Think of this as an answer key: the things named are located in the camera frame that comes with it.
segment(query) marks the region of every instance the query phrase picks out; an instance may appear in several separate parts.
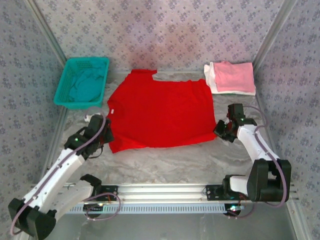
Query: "teal plastic basket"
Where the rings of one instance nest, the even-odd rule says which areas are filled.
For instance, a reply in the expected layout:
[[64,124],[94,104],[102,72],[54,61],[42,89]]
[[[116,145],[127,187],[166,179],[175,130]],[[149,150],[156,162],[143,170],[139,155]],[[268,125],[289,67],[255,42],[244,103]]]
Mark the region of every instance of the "teal plastic basket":
[[[93,68],[93,60],[105,62],[105,74],[101,84],[101,94],[99,97],[88,102],[75,102],[69,100],[69,93],[73,77],[83,69]],[[53,102],[56,105],[65,106],[68,109],[87,109],[92,106],[101,107],[104,99],[105,85],[107,81],[109,58],[107,57],[75,57],[66,61],[58,88],[55,92]]]

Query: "red t-shirt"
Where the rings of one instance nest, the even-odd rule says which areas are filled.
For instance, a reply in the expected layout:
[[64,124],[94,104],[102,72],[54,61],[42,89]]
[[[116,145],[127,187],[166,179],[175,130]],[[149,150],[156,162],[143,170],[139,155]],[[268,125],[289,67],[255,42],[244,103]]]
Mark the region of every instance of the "red t-shirt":
[[156,81],[156,70],[134,69],[108,100],[113,153],[211,141],[214,102],[204,79]]

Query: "floral wallpaper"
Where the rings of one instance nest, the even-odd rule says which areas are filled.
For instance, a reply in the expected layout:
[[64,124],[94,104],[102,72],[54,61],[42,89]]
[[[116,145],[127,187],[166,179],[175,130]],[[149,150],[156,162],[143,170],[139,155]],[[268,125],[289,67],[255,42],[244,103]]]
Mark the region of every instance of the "floral wallpaper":
[[320,2],[299,0],[255,79],[276,148],[320,239]]
[[283,0],[35,0],[67,58],[109,69],[252,62]]
[[37,182],[58,120],[53,97],[62,73],[23,0],[0,1],[0,239],[8,204]]

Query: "white fabric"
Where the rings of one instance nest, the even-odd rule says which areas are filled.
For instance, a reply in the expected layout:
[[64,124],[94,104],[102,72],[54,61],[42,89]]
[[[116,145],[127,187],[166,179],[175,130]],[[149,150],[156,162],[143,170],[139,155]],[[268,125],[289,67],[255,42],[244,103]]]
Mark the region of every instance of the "white fabric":
[[255,96],[256,95],[256,89],[254,89],[254,92],[243,92],[243,91],[218,91],[217,85],[215,82],[216,74],[215,74],[215,68],[214,63],[211,61],[210,65],[204,65],[203,72],[205,75],[205,82],[210,87],[212,94],[240,94],[240,95],[250,95]]

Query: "pink folded shirt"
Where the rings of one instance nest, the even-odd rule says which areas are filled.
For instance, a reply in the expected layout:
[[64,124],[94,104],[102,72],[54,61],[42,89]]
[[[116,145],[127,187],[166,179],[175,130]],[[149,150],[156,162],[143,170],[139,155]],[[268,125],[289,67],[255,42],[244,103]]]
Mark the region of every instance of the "pink folded shirt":
[[218,92],[239,91],[253,93],[254,69],[251,62],[231,64],[228,61],[214,63],[215,83]]

